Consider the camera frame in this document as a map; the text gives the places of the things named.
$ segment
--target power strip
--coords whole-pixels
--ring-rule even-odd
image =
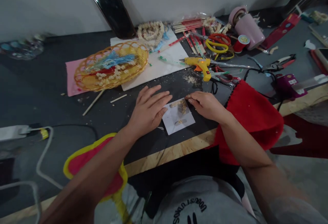
[[[31,131],[28,125],[15,125],[0,128],[0,142],[25,138]]]

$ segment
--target finger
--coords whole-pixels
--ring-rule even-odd
[[[141,91],[140,91],[139,94],[138,94],[136,104],[138,104],[138,103],[140,102],[141,97],[143,96],[143,94],[144,94],[148,89],[149,89],[148,86],[145,86],[143,89],[141,89]]]
[[[185,99],[188,100],[188,99],[191,99],[191,98],[192,98],[192,99],[195,99],[195,100],[200,101],[203,95],[204,95],[203,92],[200,92],[200,93],[198,93],[198,92],[194,92],[194,93],[188,94],[188,95],[185,97]]]
[[[152,96],[147,102],[147,107],[151,107],[153,104],[155,104],[157,101],[159,101],[161,98],[164,98],[165,96],[169,95],[170,92],[166,91],[166,92],[162,92],[159,94],[156,94],[154,96]]]
[[[201,106],[201,104],[197,101],[197,100],[194,100],[194,99],[188,99],[189,103],[191,103],[196,110],[200,111],[203,107]]]
[[[172,97],[173,97],[172,95],[168,95],[168,96],[165,96],[164,98],[161,98],[160,100],[158,100],[151,107],[153,112],[157,114],[164,107],[164,105],[166,105],[172,99]]]
[[[166,107],[163,107],[155,116],[153,124],[156,125],[156,127],[158,127],[158,125],[160,124],[165,112],[167,111]]]
[[[154,94],[156,93],[159,89],[161,89],[161,85],[157,85],[157,86],[154,86],[150,89],[148,89],[140,98],[140,104],[144,104],[146,103],[149,98]]]

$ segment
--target yellow basket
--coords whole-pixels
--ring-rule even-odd
[[[120,72],[120,78],[113,78],[114,73],[106,74],[101,80],[96,76],[97,71],[88,70],[94,66],[95,63],[106,57],[112,51],[115,51],[120,57],[128,54],[135,55],[135,65],[125,63],[119,65],[122,69]],[[74,79],[76,85],[84,90],[100,91],[103,89],[111,89],[117,87],[137,75],[141,74],[148,63],[148,50],[144,45],[139,45],[135,41],[127,41],[114,46],[107,47],[106,49],[99,51],[91,56],[88,56],[82,61],[79,67],[75,70]]]

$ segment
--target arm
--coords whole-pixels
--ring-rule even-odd
[[[266,220],[271,216],[269,204],[275,199],[295,197],[305,200],[303,194],[278,170],[256,140],[212,94],[195,92],[186,99],[202,116],[220,123],[225,141],[242,166]]]
[[[94,210],[135,141],[161,122],[171,99],[161,88],[142,89],[129,123],[58,194],[41,223],[93,223]]]

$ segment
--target glue gun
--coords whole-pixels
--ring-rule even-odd
[[[187,65],[195,65],[196,66],[195,71],[203,72],[204,81],[209,81],[211,79],[212,76],[208,70],[208,66],[211,63],[211,60],[209,58],[203,59],[199,57],[187,57],[185,59],[179,59],[179,61],[183,61]]]

